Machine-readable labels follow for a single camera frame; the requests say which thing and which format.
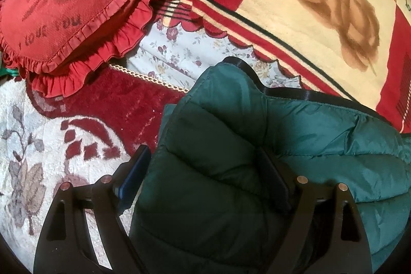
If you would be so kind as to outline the green quilted puffer jacket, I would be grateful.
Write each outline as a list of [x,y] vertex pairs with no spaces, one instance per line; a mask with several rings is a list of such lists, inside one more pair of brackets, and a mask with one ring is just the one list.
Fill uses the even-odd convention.
[[360,103],[268,88],[236,57],[165,107],[130,238],[149,273],[266,273],[299,176],[347,186],[369,247],[359,264],[410,272],[410,136]]

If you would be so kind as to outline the floral white red bedspread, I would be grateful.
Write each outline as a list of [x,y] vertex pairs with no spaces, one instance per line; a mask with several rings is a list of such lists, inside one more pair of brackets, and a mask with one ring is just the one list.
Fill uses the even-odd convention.
[[118,65],[68,97],[47,98],[19,77],[1,80],[1,235],[26,270],[60,185],[92,184],[138,146],[156,148],[164,107],[184,92]]

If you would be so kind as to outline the red cream rose blanket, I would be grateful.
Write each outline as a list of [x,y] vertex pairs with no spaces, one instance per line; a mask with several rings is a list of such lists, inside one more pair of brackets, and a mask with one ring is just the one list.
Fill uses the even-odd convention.
[[410,0],[165,0],[158,15],[252,46],[303,87],[359,102],[410,132]]

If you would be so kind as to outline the red heart ruffled pillow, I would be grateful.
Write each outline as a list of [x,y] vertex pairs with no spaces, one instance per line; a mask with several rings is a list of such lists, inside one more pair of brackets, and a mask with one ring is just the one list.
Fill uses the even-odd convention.
[[1,0],[1,53],[32,89],[70,96],[144,37],[152,0]]

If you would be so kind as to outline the small floral white sheet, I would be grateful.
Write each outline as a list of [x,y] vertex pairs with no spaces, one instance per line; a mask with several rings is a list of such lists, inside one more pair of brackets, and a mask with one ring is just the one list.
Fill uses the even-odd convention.
[[125,67],[189,90],[207,68],[228,56],[245,61],[267,87],[301,87],[298,76],[285,75],[278,61],[257,59],[251,46],[236,46],[227,37],[210,37],[204,29],[188,32],[180,24],[166,27],[161,20],[152,24],[139,45],[127,54]]

